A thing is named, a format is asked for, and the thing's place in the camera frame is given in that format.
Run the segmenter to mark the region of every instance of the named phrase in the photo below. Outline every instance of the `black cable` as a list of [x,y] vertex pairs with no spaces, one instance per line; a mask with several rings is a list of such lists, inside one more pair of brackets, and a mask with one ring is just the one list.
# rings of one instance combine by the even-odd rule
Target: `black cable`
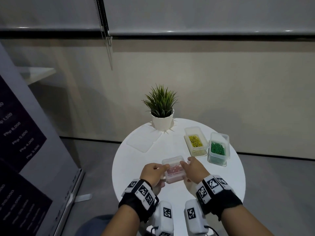
[[214,228],[212,228],[212,227],[210,227],[210,226],[207,226],[207,225],[205,225],[204,227],[205,227],[205,228],[210,228],[210,229],[212,229],[212,231],[215,232],[216,235],[218,235],[218,233],[214,230]]
[[152,231],[153,231],[154,229],[158,229],[158,226],[151,228],[151,234],[153,234]]

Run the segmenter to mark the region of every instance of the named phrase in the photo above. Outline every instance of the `floor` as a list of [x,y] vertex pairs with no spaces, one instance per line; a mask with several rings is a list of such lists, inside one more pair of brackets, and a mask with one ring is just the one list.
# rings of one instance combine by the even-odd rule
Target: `floor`
[[[97,215],[118,207],[112,163],[119,144],[63,139],[86,171],[78,195],[89,201],[73,205],[62,236],[73,236]],[[239,155],[246,176],[244,206],[274,235],[315,235],[315,161]],[[224,230],[220,236],[227,235]]]

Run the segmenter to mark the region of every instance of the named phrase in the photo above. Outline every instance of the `wrist strap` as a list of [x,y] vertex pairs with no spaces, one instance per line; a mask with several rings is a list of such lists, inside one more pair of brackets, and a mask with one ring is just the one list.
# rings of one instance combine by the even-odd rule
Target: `wrist strap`
[[203,213],[217,215],[219,221],[224,209],[242,205],[234,190],[218,175],[209,175],[196,186],[196,196]]
[[143,179],[134,179],[124,190],[118,207],[128,205],[138,214],[140,221],[147,222],[159,203],[151,185]]

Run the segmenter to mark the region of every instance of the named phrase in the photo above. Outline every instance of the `green plant leaves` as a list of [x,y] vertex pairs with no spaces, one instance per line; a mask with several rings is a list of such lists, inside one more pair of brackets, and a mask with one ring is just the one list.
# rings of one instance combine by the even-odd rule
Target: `green plant leaves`
[[147,99],[142,101],[150,109],[153,116],[157,118],[166,118],[172,114],[173,105],[177,103],[177,96],[174,91],[169,91],[163,85],[151,88],[149,95],[146,94]]

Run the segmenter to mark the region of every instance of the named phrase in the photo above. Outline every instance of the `jeans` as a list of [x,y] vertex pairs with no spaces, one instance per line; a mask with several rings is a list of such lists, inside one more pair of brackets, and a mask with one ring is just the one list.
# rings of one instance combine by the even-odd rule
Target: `jeans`
[[75,236],[100,236],[114,215],[101,215],[82,225]]

